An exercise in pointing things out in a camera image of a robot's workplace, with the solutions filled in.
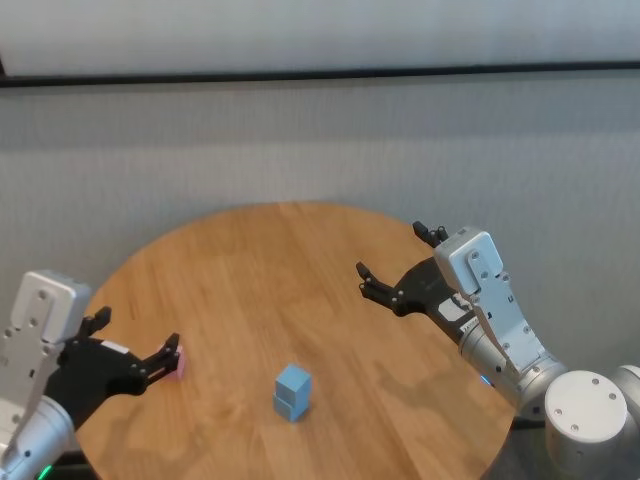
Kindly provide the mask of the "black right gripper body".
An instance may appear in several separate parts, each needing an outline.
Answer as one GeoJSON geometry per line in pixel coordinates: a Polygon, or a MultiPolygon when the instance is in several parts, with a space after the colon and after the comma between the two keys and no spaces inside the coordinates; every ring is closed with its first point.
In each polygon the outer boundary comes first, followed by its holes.
{"type": "Polygon", "coordinates": [[[458,345],[465,328],[475,318],[470,306],[444,280],[433,258],[421,261],[407,271],[394,287],[392,311],[403,317],[424,314],[458,345]]]}

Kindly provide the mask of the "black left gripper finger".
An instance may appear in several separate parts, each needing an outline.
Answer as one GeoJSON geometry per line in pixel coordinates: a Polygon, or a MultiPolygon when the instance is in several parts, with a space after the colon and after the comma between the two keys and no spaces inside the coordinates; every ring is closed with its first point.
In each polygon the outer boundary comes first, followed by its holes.
{"type": "Polygon", "coordinates": [[[165,377],[181,378],[180,335],[172,333],[151,356],[132,365],[146,387],[165,377]]]}
{"type": "Polygon", "coordinates": [[[112,309],[109,306],[103,306],[93,315],[85,316],[81,321],[79,339],[88,339],[106,327],[111,321],[111,313],[112,309]]]}

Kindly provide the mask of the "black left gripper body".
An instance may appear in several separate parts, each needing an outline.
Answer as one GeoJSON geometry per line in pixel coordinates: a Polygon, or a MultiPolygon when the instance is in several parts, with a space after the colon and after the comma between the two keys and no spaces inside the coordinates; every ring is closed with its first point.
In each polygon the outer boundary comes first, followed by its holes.
{"type": "Polygon", "coordinates": [[[116,351],[98,339],[69,340],[45,395],[66,411],[78,430],[110,397],[144,393],[144,376],[133,368],[139,362],[132,353],[116,351]]]}

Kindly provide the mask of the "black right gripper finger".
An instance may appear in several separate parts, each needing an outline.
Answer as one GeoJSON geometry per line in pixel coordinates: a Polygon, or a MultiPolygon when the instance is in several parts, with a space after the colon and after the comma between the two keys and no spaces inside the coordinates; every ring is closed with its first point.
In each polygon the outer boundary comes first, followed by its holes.
{"type": "Polygon", "coordinates": [[[359,284],[361,295],[396,314],[398,299],[395,290],[381,282],[364,263],[357,262],[355,267],[361,279],[359,284]]]}
{"type": "Polygon", "coordinates": [[[430,229],[422,222],[415,221],[412,223],[412,228],[414,235],[431,248],[436,248],[448,239],[448,232],[444,226],[438,226],[435,229],[430,229]]]}

